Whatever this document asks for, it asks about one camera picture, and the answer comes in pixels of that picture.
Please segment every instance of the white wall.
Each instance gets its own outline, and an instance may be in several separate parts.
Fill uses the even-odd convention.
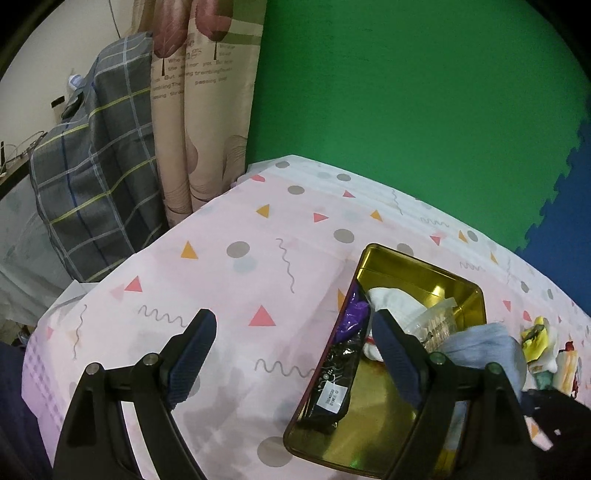
[[[112,0],[119,32],[131,25],[133,0]],[[108,0],[65,0],[31,34],[0,81],[0,140],[18,145],[56,124],[51,102],[72,72],[86,75],[101,49],[117,40]],[[7,155],[13,148],[7,148]]]

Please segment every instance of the purple packet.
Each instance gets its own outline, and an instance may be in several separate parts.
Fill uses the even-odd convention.
[[[363,294],[359,293],[357,285],[353,288],[351,298],[345,307],[345,314],[336,329],[333,343],[341,343],[350,339],[355,333],[361,330],[363,321],[369,314],[369,303]]]

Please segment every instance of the black package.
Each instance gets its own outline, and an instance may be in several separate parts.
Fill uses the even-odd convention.
[[[368,318],[363,321],[361,330],[351,338],[330,347],[304,407],[300,424],[330,433],[347,414],[351,387],[363,355],[367,327]]]

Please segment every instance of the blue foam mat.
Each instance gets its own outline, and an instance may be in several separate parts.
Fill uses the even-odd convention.
[[[570,173],[558,178],[556,199],[541,208],[542,223],[530,227],[527,247],[516,253],[591,314],[591,124],[584,122],[579,136],[567,159]]]

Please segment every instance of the white label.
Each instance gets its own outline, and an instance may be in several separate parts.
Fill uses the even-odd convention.
[[[332,413],[338,413],[340,406],[343,404],[345,395],[347,394],[347,387],[341,387],[332,382],[326,382],[320,398],[316,402],[319,407],[325,408]]]

